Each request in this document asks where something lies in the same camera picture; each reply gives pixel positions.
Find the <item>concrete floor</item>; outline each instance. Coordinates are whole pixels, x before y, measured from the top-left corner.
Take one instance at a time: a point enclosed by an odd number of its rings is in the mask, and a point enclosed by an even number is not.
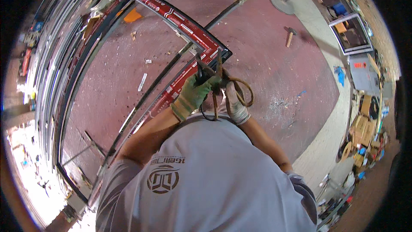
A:
[[[333,66],[343,66],[346,57],[339,49],[332,31],[316,4],[312,0],[290,0],[290,2],[294,6],[296,17],[319,46],[330,71],[333,72]],[[295,172],[305,178],[316,196],[321,192],[318,185],[325,175],[333,171],[331,175],[340,183],[347,177],[352,166],[350,160],[344,164],[335,162],[348,125],[351,86],[347,77],[343,87],[338,83],[336,75],[334,80],[339,90],[337,102],[317,136],[293,163]]]
[[[235,0],[168,1],[201,25],[206,25]],[[302,0],[302,4],[312,3],[309,1]],[[249,0],[211,30],[234,53],[225,67],[232,75],[247,80],[255,91],[257,100],[250,108],[252,115],[281,144],[292,162],[297,159],[295,169],[307,180],[311,180],[313,175],[301,167],[313,165],[309,159],[324,158],[325,154],[317,150],[307,155],[306,148],[317,146],[313,142],[318,140],[318,132],[324,130],[331,113],[336,112],[337,122],[347,121],[347,114],[340,108],[337,111],[335,105],[341,98],[348,99],[348,94],[342,97],[345,90],[337,86],[331,71],[332,65],[342,65],[342,62],[334,52],[330,53],[330,49],[322,50],[321,45],[324,44],[317,42],[322,38],[331,44],[335,39],[317,32],[329,28],[320,13],[311,6],[297,8],[294,16],[279,12],[270,0]],[[142,6],[138,7],[138,12],[144,18],[131,24],[121,24],[100,49],[85,76],[70,115],[64,140],[64,161],[86,147],[87,143],[80,138],[84,130],[108,149],[133,105],[173,54],[184,45],[184,41],[152,12]],[[302,35],[293,38],[289,49],[285,47],[288,35],[285,26],[293,27]],[[135,41],[130,36],[132,31],[137,31]],[[145,64],[147,58],[152,60],[152,64]],[[172,69],[160,89],[188,59],[190,56],[186,55]],[[148,76],[143,91],[138,92],[137,87],[145,72]],[[297,95],[304,90],[306,93],[298,98]],[[340,141],[343,132],[338,134]],[[325,142],[318,147],[323,147],[324,151],[331,148],[336,155],[339,145],[335,141],[334,136],[332,144]],[[73,171],[80,166],[93,181],[102,160],[95,150],[88,150],[66,168]],[[323,178],[324,172],[316,169],[315,175]]]

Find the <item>red painted floor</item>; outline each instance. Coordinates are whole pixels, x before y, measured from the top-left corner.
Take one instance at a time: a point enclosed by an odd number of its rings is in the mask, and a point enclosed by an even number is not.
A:
[[[235,0],[168,1],[204,26]],[[108,149],[144,90],[184,46],[183,39],[150,10],[139,6],[138,12],[144,18],[121,24],[113,32],[83,80],[64,140],[64,160],[85,147],[79,131],[88,131]],[[270,0],[249,0],[211,33],[233,52],[224,64],[230,74],[246,80],[254,90],[252,115],[293,162],[324,125],[339,92],[315,41],[310,36],[305,40],[294,36],[291,47],[286,48],[288,33],[284,27],[307,34],[296,16],[279,12]],[[135,41],[130,36],[132,31],[137,31]],[[182,58],[147,105],[190,58],[190,54]],[[145,59],[152,63],[145,64]],[[144,73],[148,76],[138,92]],[[302,91],[306,93],[299,98]],[[88,150],[66,168],[80,166],[94,181],[102,160],[96,150]]]

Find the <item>metal scrap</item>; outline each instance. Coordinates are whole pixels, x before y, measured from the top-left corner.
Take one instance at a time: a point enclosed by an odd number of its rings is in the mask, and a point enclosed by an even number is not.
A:
[[[144,84],[145,81],[146,81],[146,77],[147,77],[147,73],[144,73],[143,78],[142,78],[142,81],[140,82],[140,85],[139,85],[139,88],[137,89],[137,91],[142,91],[143,84]]]

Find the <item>green work glove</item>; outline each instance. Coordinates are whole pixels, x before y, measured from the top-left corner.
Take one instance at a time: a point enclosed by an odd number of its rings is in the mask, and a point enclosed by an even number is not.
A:
[[[180,95],[170,107],[180,121],[185,121],[186,118],[197,110],[203,103],[204,98],[212,90],[212,87],[221,82],[221,78],[217,75],[211,77],[204,84],[195,86],[196,75],[192,75],[186,79]]]

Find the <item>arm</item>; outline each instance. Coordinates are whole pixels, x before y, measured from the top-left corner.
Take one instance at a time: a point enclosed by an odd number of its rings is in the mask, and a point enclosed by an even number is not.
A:
[[[170,107],[142,126],[122,146],[118,159],[130,159],[144,166],[179,124]]]
[[[176,101],[137,130],[122,146],[116,160],[130,159],[141,167],[146,165],[173,129],[199,108],[212,86],[220,81],[218,76],[214,76],[196,86],[195,75],[190,76]]]
[[[272,160],[280,167],[281,171],[293,171],[286,153],[277,142],[267,135],[253,117],[250,117],[246,122],[239,125],[239,127],[249,137],[256,148],[272,158]]]
[[[230,118],[249,137],[252,144],[269,155],[283,172],[293,171],[286,153],[279,144],[266,134],[257,121],[253,117],[250,117],[248,109],[240,103],[236,96],[233,82],[228,83],[226,87],[226,97],[227,101],[229,101],[230,111],[228,111],[228,113]]]

